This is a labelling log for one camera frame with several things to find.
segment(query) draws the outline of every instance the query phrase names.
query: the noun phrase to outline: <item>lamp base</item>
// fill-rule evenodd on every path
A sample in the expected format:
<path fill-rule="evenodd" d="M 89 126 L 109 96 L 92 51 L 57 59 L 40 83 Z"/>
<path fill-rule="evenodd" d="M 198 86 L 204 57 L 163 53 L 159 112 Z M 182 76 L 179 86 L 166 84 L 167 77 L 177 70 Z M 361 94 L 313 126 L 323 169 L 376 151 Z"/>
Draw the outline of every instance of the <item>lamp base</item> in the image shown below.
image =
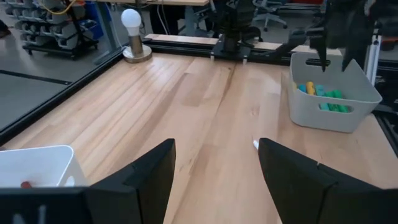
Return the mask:
<path fill-rule="evenodd" d="M 152 49 L 146 45 L 142 45 L 142 54 L 133 55 L 131 52 L 131 47 L 126 47 L 123 50 L 124 60 L 129 63 L 139 63 L 145 62 L 152 57 Z"/>

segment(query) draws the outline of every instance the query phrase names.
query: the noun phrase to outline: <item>yellow object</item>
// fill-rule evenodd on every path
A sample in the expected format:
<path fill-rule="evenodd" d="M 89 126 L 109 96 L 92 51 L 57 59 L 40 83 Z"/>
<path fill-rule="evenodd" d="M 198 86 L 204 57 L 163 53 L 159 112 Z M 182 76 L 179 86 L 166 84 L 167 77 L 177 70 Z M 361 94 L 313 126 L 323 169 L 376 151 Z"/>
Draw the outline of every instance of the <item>yellow object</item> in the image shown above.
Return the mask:
<path fill-rule="evenodd" d="M 309 95 L 315 95 L 315 88 L 313 86 L 313 82 L 307 82 L 307 84 L 305 84 L 305 86 L 307 87 L 307 93 Z"/>
<path fill-rule="evenodd" d="M 65 10 L 63 10 L 62 12 L 53 12 L 53 11 L 51 11 L 50 9 L 48 9 L 48 8 L 44 5 L 43 0 L 37 0 L 37 2 L 39 2 L 39 4 L 40 4 L 41 6 L 43 6 L 43 8 L 44 8 L 45 10 L 47 10 L 48 12 L 50 12 L 51 14 L 54 14 L 54 15 L 62 15 L 62 14 L 65 14 L 65 13 L 72 7 L 72 5 L 73 5 L 76 1 L 77 1 L 77 0 L 73 0 L 73 1 L 69 4 L 69 6 L 68 6 Z"/>

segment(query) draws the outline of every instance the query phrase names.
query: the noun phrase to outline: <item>light bulb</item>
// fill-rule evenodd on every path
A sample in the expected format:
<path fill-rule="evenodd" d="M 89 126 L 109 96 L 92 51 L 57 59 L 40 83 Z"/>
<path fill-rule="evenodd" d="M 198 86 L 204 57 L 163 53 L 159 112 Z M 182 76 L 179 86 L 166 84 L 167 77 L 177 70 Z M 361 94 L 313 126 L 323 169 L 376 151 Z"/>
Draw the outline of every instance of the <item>light bulb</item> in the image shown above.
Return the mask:
<path fill-rule="evenodd" d="M 133 9 L 126 9 L 122 12 L 122 23 L 129 32 L 130 37 L 139 35 L 139 26 L 141 25 L 141 16 Z"/>

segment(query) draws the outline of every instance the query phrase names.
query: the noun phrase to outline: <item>wooden table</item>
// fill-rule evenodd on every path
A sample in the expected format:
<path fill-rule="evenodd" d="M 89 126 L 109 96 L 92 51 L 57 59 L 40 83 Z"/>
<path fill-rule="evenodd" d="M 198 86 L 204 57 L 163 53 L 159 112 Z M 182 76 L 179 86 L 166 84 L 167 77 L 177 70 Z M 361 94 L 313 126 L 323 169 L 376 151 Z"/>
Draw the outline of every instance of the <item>wooden table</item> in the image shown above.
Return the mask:
<path fill-rule="evenodd" d="M 120 61 L 5 147 L 71 145 L 94 183 L 175 138 L 164 223 L 280 223 L 252 145 L 259 137 L 378 187 L 398 187 L 398 160 L 374 116 L 353 134 L 297 126 L 288 114 L 287 74 L 277 65 L 166 54 Z"/>

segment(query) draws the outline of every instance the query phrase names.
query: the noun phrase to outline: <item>gray floor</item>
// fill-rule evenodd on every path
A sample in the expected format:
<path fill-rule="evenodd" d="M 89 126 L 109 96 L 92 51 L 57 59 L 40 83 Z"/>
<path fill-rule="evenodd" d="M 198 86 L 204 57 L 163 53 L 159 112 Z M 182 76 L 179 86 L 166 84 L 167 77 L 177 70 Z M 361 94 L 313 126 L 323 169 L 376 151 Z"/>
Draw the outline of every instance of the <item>gray floor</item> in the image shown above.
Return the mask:
<path fill-rule="evenodd" d="M 119 19 L 120 14 L 120 11 L 111 12 L 113 17 L 111 26 L 114 27 L 123 44 L 127 42 L 127 32 Z M 283 29 L 280 24 L 270 22 L 269 31 L 262 33 L 265 42 L 286 42 L 290 29 L 306 27 L 312 23 L 312 16 L 284 14 L 282 18 L 287 21 L 289 28 Z M 1 7 L 0 19 L 10 26 L 15 23 L 15 20 L 5 15 L 4 9 Z M 142 36 L 145 36 L 152 33 L 148 12 L 143 12 L 143 20 L 146 28 Z M 183 26 L 183 20 L 179 21 L 179 25 Z M 264 22 L 257 21 L 253 25 L 262 29 Z M 76 61 L 41 52 L 33 52 L 33 55 L 30 56 L 22 49 L 18 31 L 14 29 L 11 31 L 12 35 L 0 39 L 0 70 L 73 82 L 96 68 L 94 60 L 109 50 L 105 39 L 100 38 L 98 50 L 93 50 Z M 382 52 L 381 58 L 398 59 L 398 47 L 392 52 Z M 59 84 L 0 75 L 0 130 L 19 116 L 48 100 L 64 87 Z"/>
<path fill-rule="evenodd" d="M 34 109 L 43 99 L 51 98 L 64 88 L 65 85 L 61 84 L 0 73 L 0 130 Z"/>

